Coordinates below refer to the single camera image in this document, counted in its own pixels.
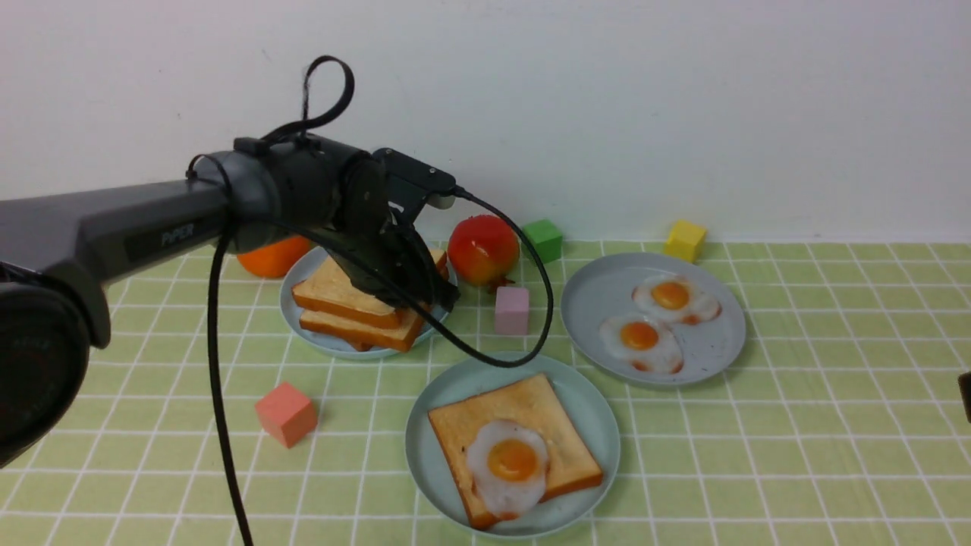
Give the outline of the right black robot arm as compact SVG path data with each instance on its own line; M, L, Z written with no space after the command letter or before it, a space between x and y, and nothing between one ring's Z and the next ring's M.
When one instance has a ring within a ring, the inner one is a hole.
M965 419L971 423L971 371L962 373L957 378L957 386L960 391L960 399L964 411Z

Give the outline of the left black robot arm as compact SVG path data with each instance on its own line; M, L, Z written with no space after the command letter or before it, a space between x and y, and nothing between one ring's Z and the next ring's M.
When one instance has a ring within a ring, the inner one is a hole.
M108 284L223 235L229 253L249 253L308 231L362 293L451 309L457 289L413 223L456 189L401 152L307 133L238 138L192 159L183 180L4 201L2 463L58 424L88 353L110 343Z

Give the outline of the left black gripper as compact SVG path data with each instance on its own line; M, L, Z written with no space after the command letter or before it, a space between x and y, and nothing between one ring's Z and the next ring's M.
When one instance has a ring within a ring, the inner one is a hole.
M342 175L341 207L333 222L338 232L334 259L351 286L393 308L409 307L385 279L412 300L451 311L459 290L441 273L413 222L389 204L384 165L371 153L355 151L342 166Z

